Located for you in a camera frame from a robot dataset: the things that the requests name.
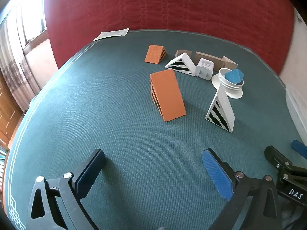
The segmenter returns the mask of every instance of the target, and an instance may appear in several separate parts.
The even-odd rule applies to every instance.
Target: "teal table mat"
[[[158,65],[144,62],[150,44],[167,52]],[[150,99],[149,75],[165,70],[178,49],[224,55],[245,74],[243,97],[230,99],[233,133],[205,120],[216,93],[211,81],[179,72],[187,115],[162,120]],[[35,178],[58,178],[100,148],[108,163],[81,200],[100,229],[208,229],[226,200],[202,165],[203,150],[212,148],[249,177],[270,174],[276,180],[263,151],[273,145],[307,167],[291,148],[294,139],[300,137],[283,83],[249,49],[203,34],[131,31],[85,46],[39,93],[8,158],[7,211],[24,229]]]

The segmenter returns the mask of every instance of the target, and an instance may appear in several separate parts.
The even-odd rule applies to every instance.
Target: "wooden cabinet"
[[[4,77],[0,75],[0,141],[8,145],[13,132],[22,116],[22,111],[11,92]]]

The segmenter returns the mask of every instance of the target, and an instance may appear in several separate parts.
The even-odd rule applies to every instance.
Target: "silver bolt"
[[[238,171],[235,175],[236,175],[237,177],[239,177],[239,178],[243,178],[243,177],[244,177],[244,173],[241,172],[241,171]]]
[[[268,182],[270,182],[270,181],[272,180],[272,177],[269,176],[269,175],[266,175],[266,180],[267,180]]]
[[[64,178],[65,178],[65,179],[68,179],[68,178],[70,178],[71,176],[72,176],[72,173],[70,173],[70,172],[67,172],[67,173],[64,174]]]
[[[42,182],[42,181],[43,181],[43,179],[44,179],[44,177],[43,177],[43,176],[38,176],[38,177],[36,178],[36,181],[37,181],[37,182]]]

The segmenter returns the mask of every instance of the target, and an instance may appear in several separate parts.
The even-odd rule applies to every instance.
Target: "white wall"
[[[307,26],[297,11],[292,42],[280,78],[286,85],[293,86],[307,102]]]
[[[39,44],[26,55],[29,68],[40,89],[58,70],[49,39]]]

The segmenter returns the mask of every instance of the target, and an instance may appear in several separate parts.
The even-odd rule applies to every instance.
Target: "red fabric backdrop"
[[[175,29],[250,47],[280,73],[292,38],[289,0],[45,0],[58,67],[101,31]]]

